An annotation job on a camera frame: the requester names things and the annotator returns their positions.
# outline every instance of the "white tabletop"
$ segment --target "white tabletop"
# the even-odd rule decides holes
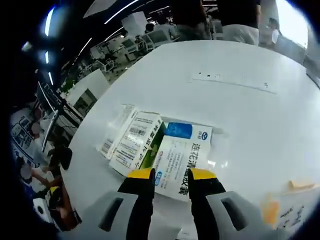
[[[268,83],[275,94],[191,81],[197,72]],[[237,42],[177,42],[160,46],[126,71],[75,133],[71,164],[62,176],[80,216],[124,179],[96,150],[117,104],[221,129],[223,140],[209,156],[212,169],[227,191],[256,205],[289,180],[320,183],[320,91],[302,65]],[[192,222],[189,203],[156,194],[154,209],[169,223]]]

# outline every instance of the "window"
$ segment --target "window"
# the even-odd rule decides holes
[[[308,23],[305,17],[286,0],[276,0],[280,32],[284,37],[308,48]]]

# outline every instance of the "barcode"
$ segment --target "barcode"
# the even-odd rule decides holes
[[[103,144],[101,151],[104,152],[105,154],[108,153],[109,149],[111,148],[111,144],[112,142],[110,142],[108,139],[106,140],[106,142]]]
[[[146,134],[146,131],[140,130],[140,129],[135,128],[135,127],[131,127],[129,132],[133,133],[133,134],[136,134],[136,135],[140,135],[140,136],[144,136]]]

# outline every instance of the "white table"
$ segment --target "white table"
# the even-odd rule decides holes
[[[276,94],[252,88],[190,82],[199,71],[272,85]],[[84,210],[123,177],[96,150],[117,104],[215,126],[224,141],[209,157],[227,191],[256,205],[289,180],[320,183],[320,91],[306,69],[276,52],[237,42],[165,44],[126,71],[97,101],[75,133],[68,171],[62,171],[71,203]],[[190,204],[161,195],[154,209],[168,223],[193,221]]]

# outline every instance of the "desk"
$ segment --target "desk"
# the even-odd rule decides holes
[[[189,82],[199,70],[269,83],[276,94]],[[238,42],[175,42],[158,47],[121,75],[75,133],[69,170],[61,172],[80,216],[124,179],[96,150],[117,104],[222,129],[225,141],[209,156],[213,170],[227,191],[256,205],[289,180],[320,183],[320,91],[302,65]],[[193,221],[190,203],[156,194],[154,210],[170,224]]]

